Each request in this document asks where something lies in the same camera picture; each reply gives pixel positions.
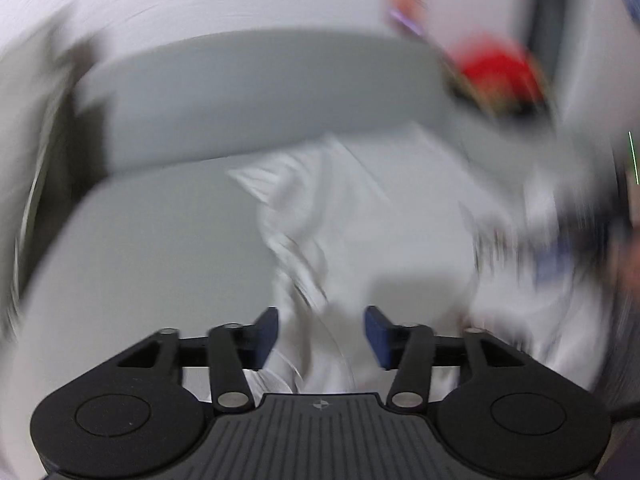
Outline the white hooded sweatshirt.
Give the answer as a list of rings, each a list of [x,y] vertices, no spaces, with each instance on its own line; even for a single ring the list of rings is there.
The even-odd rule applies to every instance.
[[[386,393],[366,307],[439,335],[487,330],[582,388],[608,303],[550,216],[506,195],[418,125],[330,134],[232,171],[276,262],[280,334],[256,394]]]

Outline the grey sofa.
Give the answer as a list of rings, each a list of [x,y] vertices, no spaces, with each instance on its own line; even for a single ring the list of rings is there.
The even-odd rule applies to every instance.
[[[26,429],[49,393],[157,330],[199,337],[276,307],[276,262],[233,170],[330,134],[412,124],[552,218],[608,303],[605,359],[585,389],[610,408],[637,401],[638,307],[602,282],[592,235],[614,209],[612,160],[540,122],[491,124],[450,96],[442,66],[425,44],[262,30],[179,41],[85,74],[66,134],[74,202],[26,289],[3,425]]]

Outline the red garment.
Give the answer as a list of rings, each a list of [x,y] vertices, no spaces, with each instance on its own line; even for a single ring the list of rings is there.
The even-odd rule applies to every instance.
[[[490,116],[510,115],[544,104],[546,76],[525,48],[495,36],[475,36],[445,58],[449,88]]]

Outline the red smartphone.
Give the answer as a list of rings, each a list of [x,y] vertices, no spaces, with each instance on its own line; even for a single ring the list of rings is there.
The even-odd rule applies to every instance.
[[[384,0],[385,17],[397,35],[425,42],[427,0]]]

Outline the dark window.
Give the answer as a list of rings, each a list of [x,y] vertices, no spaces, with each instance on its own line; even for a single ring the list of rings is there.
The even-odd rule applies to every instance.
[[[554,81],[564,37],[567,0],[532,0],[526,47]]]

